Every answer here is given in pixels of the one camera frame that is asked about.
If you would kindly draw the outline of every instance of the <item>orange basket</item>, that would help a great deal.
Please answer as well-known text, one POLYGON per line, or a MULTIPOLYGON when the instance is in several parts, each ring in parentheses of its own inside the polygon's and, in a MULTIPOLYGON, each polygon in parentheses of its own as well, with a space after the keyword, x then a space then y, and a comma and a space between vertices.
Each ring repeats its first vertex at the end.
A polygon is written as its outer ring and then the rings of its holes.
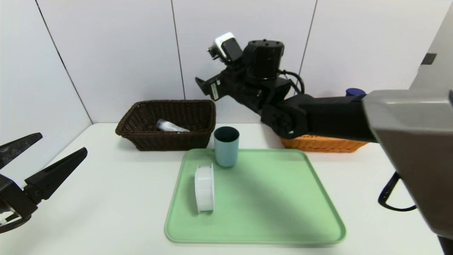
POLYGON ((298 149, 304 152, 355 152, 358 148, 367 144, 367 142, 310 135, 290 140, 282 138, 282 141, 285 148, 298 149))

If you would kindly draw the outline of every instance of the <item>teal cup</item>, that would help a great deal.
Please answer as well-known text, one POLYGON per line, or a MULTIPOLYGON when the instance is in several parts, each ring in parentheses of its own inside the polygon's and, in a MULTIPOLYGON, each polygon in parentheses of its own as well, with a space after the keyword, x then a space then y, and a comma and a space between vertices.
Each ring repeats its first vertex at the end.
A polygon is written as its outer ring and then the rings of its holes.
POLYGON ((214 131, 216 161, 222 167, 232 167, 239 153, 239 131, 234 127, 219 127, 214 131))

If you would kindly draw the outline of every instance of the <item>white table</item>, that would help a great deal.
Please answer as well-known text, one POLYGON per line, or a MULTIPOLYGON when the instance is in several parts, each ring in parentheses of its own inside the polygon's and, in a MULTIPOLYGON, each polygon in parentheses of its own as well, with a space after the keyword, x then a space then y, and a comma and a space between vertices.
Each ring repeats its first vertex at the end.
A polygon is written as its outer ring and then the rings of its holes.
MULTIPOLYGON (((270 129, 231 124, 240 147, 281 147, 270 129)), ((323 247, 175 244, 164 223, 185 152, 139 152, 115 134, 116 124, 95 124, 57 158, 88 149, 88 156, 31 220, 0 235, 2 255, 440 255, 418 210, 395 212, 377 203, 394 172, 378 144, 355 153, 308 153, 346 228, 346 240, 323 247)), ((389 203, 413 201, 398 185, 389 203)))

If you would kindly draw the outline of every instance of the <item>white wall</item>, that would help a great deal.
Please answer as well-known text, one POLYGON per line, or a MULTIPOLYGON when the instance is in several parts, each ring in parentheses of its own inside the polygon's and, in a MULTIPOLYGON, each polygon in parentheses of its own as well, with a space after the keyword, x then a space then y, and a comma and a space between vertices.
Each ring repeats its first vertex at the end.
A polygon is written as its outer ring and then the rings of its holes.
POLYGON ((434 38, 430 52, 437 53, 432 65, 422 65, 410 89, 453 89, 453 5, 434 38))
MULTIPOLYGON (((281 69, 298 72, 316 0, 173 0, 186 99, 209 99, 195 82, 225 69, 206 52, 232 32, 241 47, 254 39, 285 44, 281 69)), ((230 97, 216 102, 218 123, 259 123, 260 117, 230 97)))
POLYGON ((93 122, 184 99, 171 0, 38 0, 93 122))
POLYGON ((407 89, 450 0, 318 0, 302 64, 305 91, 407 89))
POLYGON ((91 122, 53 46, 35 1, 1 1, 0 144, 43 138, 0 173, 23 184, 91 122))

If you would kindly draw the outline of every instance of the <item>brown wicker basket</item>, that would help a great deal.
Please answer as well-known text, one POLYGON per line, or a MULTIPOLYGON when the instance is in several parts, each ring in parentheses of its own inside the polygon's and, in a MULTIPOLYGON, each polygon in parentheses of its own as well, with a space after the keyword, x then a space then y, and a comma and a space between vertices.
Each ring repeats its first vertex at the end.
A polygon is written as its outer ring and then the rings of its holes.
POLYGON ((135 103, 116 127, 140 151, 187 151, 206 148, 216 125, 216 105, 211 100, 154 100, 135 103), (157 129, 159 119, 190 132, 157 129))
POLYGON ((298 149, 305 152, 355 152, 367 142, 304 135, 295 139, 283 139, 285 148, 298 149))

